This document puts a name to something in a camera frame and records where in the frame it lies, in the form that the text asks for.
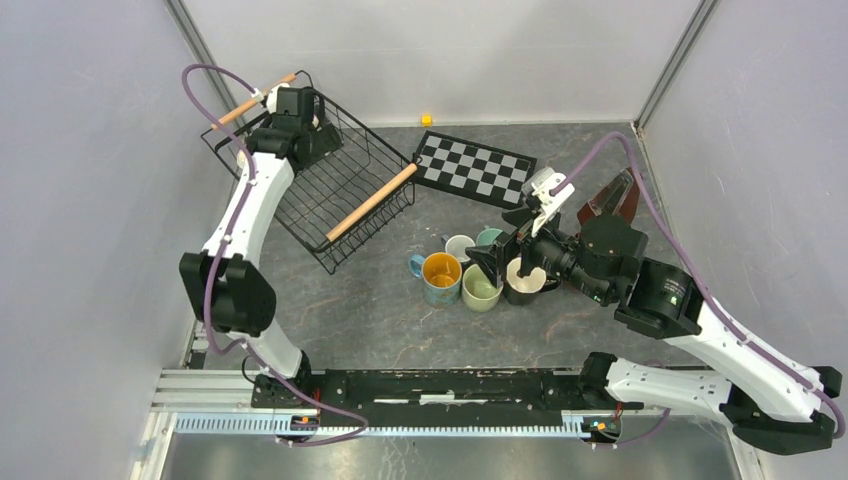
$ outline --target mug handle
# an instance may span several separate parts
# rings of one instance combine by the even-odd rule
[[[424,266],[424,260],[426,259],[417,253],[410,257],[407,266],[409,267],[409,273],[415,278],[421,278],[421,267]]]
[[[548,277],[548,279],[545,280],[545,284],[542,285],[542,289],[539,290],[539,293],[550,292],[551,290],[556,290],[557,288],[559,288],[560,285],[562,285],[562,279]]]

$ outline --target blue mug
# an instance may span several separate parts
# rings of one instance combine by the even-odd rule
[[[462,265],[448,253],[438,252],[424,258],[413,255],[409,271],[424,280],[424,301],[436,308],[453,305],[462,289]]]

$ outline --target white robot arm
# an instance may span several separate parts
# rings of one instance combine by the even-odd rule
[[[619,303],[616,320],[714,369],[673,371],[595,353],[584,371],[592,372],[587,381],[596,390],[620,402],[702,415],[775,453],[827,448],[842,435],[840,413],[830,400],[839,394],[841,373],[783,355],[714,298],[705,297],[697,279],[676,266],[645,258],[647,236],[621,217],[595,217],[576,237],[557,231],[557,214],[573,191],[564,175],[542,170],[525,185],[527,208],[504,215],[518,229],[504,234],[487,252],[472,249],[477,251],[469,255],[478,263],[494,261],[496,265],[484,267],[494,281],[505,261],[521,255],[519,274],[542,268],[603,306]],[[839,420],[836,432],[834,421],[820,412],[823,402]]]

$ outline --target white wall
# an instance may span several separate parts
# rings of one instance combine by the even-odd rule
[[[632,120],[698,4],[185,3],[219,65],[263,85],[306,69],[372,126]]]
[[[841,0],[720,2],[646,131],[675,230],[718,298],[784,353],[843,373],[846,24]],[[847,454],[843,439],[769,456],[770,478],[838,477]]]
[[[230,182],[164,4],[57,5],[0,3],[0,478],[120,479]]]

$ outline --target light green mug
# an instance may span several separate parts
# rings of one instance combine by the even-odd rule
[[[477,241],[474,242],[478,247],[485,247],[487,245],[491,245],[495,243],[495,239],[498,238],[498,235],[502,234],[503,230],[500,228],[492,228],[486,225],[486,229],[477,234]]]
[[[479,265],[472,265],[462,277],[462,301],[470,310],[488,312],[501,298],[503,286],[495,288]]]

